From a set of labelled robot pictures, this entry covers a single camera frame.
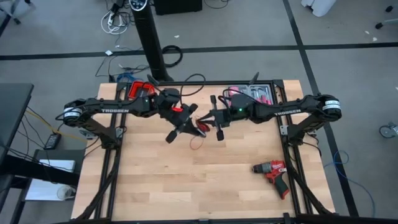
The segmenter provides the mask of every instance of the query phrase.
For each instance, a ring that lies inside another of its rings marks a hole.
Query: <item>black desk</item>
[[[46,181],[51,179],[67,185],[77,185],[79,180],[79,174],[51,167],[46,167],[44,172],[43,165],[8,154],[7,147],[11,146],[32,90],[32,84],[0,83],[0,101],[4,105],[0,107],[0,211],[11,187],[23,190],[11,223],[19,221],[23,209],[23,204],[21,206],[20,202],[24,199],[24,189],[30,178]]]

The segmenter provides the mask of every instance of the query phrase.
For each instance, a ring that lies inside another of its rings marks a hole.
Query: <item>cordless drill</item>
[[[254,165],[252,168],[256,174],[266,174],[268,181],[276,186],[281,199],[289,192],[286,183],[282,180],[282,174],[286,172],[284,161],[270,161],[263,164]]]

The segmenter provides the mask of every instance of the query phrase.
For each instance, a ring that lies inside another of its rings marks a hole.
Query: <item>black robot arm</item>
[[[148,118],[159,114],[161,118],[170,122],[175,129],[166,137],[171,143],[178,133],[188,133],[205,137],[205,133],[194,127],[190,115],[198,108],[196,104],[183,104],[174,107],[180,100],[177,89],[166,88],[159,95],[154,93],[130,100],[104,100],[89,98],[75,100],[64,107],[63,122],[70,127],[84,128],[99,136],[104,149],[116,149],[121,145],[123,129],[105,127],[95,121],[92,116],[98,113],[129,113],[141,118]]]
[[[226,108],[218,110],[216,97],[212,95],[210,99],[213,109],[206,116],[198,119],[197,122],[216,127],[219,141],[224,139],[221,128],[228,127],[232,121],[249,119],[253,123],[260,124],[276,116],[309,113],[310,116],[301,123],[286,127],[285,134],[288,135],[289,143],[302,144],[305,133],[318,130],[326,122],[337,121],[341,118],[340,102],[331,95],[307,95],[303,99],[278,105],[260,103],[245,94],[234,94],[231,98],[228,98],[231,101],[230,105],[227,104],[226,97],[219,96],[218,98]],[[214,120],[206,120],[211,117],[214,117]]]

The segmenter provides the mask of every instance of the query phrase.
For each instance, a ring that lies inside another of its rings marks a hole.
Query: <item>wooden tabletop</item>
[[[303,97],[298,80],[285,80],[284,84],[288,100]],[[183,92],[190,93],[197,88],[185,86]],[[196,103],[199,108],[193,117],[203,116],[211,109],[210,95],[220,95],[225,88],[206,86],[196,95],[184,97],[183,102]],[[98,98],[112,100],[115,92],[116,84],[101,84]],[[292,118],[294,123],[299,123],[307,116],[302,113]],[[110,114],[95,115],[95,120],[105,126],[109,126],[110,119]],[[224,141],[217,141],[216,131],[212,129],[197,150],[191,149],[190,141],[196,148],[202,139],[192,139],[188,134],[179,134],[174,142],[167,144],[165,138],[173,127],[159,115],[137,118],[129,114],[126,126],[113,221],[270,218],[281,217],[284,212],[294,216],[291,194],[281,200],[264,175],[251,172],[254,164],[283,160],[276,119],[262,124],[231,123],[223,130]],[[308,136],[304,141],[316,144]],[[334,211],[318,151],[308,145],[299,149],[308,186],[327,209]],[[97,192],[103,160],[103,149],[97,149],[85,159],[72,218],[84,211]],[[284,180],[289,185],[287,174]],[[296,186],[301,208],[305,210],[302,192]],[[103,216],[108,197],[109,190],[104,196]]]

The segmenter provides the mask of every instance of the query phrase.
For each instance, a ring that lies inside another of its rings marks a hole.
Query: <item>black box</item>
[[[201,11],[202,0],[154,0],[157,15]]]

